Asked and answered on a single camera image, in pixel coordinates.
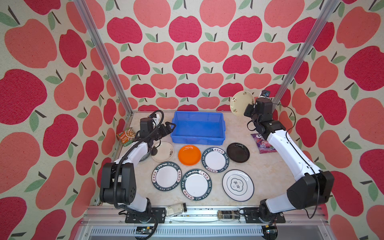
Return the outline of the cream patterned small plate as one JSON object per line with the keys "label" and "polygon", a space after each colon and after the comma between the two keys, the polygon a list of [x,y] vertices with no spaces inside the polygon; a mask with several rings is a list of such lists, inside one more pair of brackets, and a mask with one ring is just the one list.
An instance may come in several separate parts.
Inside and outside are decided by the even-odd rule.
{"label": "cream patterned small plate", "polygon": [[231,112],[238,117],[244,117],[245,110],[248,105],[253,105],[255,98],[248,91],[237,92],[230,101]]}

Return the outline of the black plate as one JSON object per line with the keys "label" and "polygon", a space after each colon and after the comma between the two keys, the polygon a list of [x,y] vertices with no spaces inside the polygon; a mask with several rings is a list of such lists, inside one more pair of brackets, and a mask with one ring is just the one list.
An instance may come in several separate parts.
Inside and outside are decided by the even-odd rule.
{"label": "black plate", "polygon": [[249,149],[241,143],[231,143],[227,147],[227,154],[236,163],[245,163],[250,158]]}

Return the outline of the white plate green cloud outline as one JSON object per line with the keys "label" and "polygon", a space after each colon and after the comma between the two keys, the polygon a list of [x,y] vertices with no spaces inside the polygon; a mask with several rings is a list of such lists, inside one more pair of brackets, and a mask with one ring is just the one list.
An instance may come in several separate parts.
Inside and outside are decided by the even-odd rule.
{"label": "white plate green cloud outline", "polygon": [[222,179],[226,195],[234,201],[246,202],[252,198],[255,186],[248,174],[240,170],[230,170]]}

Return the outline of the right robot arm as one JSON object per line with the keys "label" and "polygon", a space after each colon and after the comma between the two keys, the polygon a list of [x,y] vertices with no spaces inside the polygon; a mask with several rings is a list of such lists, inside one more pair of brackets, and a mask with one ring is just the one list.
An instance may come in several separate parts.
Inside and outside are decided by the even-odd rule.
{"label": "right robot arm", "polygon": [[295,179],[285,193],[260,202],[259,215],[265,222],[282,212],[327,203],[335,181],[331,172],[322,171],[294,143],[285,126],[273,119],[272,110],[273,102],[261,97],[247,104],[244,111],[244,115],[251,118],[255,131],[275,148]]}

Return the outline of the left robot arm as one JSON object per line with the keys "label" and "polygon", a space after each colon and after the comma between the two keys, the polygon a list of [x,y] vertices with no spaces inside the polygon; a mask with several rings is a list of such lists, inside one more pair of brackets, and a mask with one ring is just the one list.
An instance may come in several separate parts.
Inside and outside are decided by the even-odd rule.
{"label": "left robot arm", "polygon": [[171,134],[176,124],[165,122],[157,114],[143,118],[140,130],[134,134],[133,145],[122,157],[102,167],[100,201],[127,212],[152,213],[151,201],[137,193],[135,167],[152,152],[155,141]]}

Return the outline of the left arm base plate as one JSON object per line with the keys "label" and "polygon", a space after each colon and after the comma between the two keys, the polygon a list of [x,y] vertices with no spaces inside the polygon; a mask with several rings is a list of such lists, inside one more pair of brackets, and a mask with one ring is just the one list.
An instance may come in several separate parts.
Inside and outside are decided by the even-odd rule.
{"label": "left arm base plate", "polygon": [[127,213],[125,223],[154,224],[157,220],[159,224],[163,224],[165,222],[166,215],[166,208],[152,208],[150,213]]}

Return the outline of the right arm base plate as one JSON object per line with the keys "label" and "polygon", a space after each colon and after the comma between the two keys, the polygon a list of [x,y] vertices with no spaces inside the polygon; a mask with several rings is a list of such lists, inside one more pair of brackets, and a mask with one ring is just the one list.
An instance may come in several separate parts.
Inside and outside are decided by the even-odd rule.
{"label": "right arm base plate", "polygon": [[268,210],[259,208],[242,208],[240,214],[244,216],[247,224],[284,224],[286,219],[283,213],[272,214]]}

